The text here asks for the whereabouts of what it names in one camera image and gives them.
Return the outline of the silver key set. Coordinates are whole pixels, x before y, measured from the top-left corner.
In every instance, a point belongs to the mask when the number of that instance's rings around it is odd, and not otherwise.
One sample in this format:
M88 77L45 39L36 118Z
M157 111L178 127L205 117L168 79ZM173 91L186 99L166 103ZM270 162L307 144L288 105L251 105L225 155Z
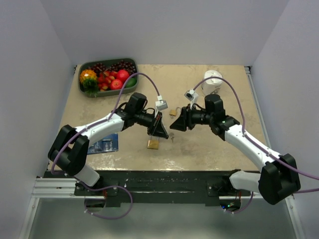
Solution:
M174 138L175 138L174 133L171 132L169 134L169 138L171 139L172 142L174 142Z

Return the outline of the small brass padlock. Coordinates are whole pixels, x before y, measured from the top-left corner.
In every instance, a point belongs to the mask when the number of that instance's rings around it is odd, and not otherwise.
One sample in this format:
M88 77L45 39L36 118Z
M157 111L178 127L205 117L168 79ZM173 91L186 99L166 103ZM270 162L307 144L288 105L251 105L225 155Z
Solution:
M173 110L170 110L169 111L169 115L171 118L174 118L175 116L177 116L177 113L181 110L180 107L176 107L175 109Z

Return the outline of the large brass padlock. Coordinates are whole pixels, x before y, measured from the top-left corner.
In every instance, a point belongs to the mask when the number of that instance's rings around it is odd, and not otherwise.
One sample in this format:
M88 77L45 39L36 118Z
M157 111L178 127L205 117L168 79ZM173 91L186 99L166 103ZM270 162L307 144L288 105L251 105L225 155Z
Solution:
M155 137L155 136L150 135L149 140L148 140L148 144L147 144L147 149L158 150L159 144L160 144L159 137Z

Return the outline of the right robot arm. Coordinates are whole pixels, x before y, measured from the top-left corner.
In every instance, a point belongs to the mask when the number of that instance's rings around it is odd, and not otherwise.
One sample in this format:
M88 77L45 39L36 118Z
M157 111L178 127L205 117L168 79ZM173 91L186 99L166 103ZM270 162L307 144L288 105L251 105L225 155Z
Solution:
M222 183L222 190L232 196L239 190L259 193L271 205L275 205L301 188L296 172L297 164L290 154L281 155L268 148L244 130L234 117L226 114L219 95L204 98L205 107L196 107L198 94L187 91L185 97L190 104L181 109L178 119L170 129L187 131L197 124L208 125L223 141L241 151L258 168L258 173L236 171Z

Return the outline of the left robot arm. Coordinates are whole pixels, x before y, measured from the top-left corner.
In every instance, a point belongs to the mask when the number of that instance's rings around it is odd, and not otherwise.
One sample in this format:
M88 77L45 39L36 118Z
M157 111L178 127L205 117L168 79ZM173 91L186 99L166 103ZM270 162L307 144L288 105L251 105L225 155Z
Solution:
M146 127L150 136L169 138L162 123L162 110L168 108L166 101L158 96L151 114L145 108L146 103L145 95L133 93L128 102L116 104L110 114L95 122L78 127L71 127L68 124L63 126L48 153L52 166L58 166L69 176L74 176L86 184L85 188L91 195L99 195L103 191L100 175L86 164L90 146L134 124Z

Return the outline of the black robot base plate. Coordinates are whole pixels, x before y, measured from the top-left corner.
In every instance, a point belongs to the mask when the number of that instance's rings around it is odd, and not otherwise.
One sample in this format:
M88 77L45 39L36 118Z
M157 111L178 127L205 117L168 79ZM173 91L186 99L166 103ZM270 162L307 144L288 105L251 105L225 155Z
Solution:
M100 170L101 179L93 191L75 182L75 196L101 199L107 207L123 203L204 204L219 206L220 197L250 196L247 190L234 189L230 171L121 171Z

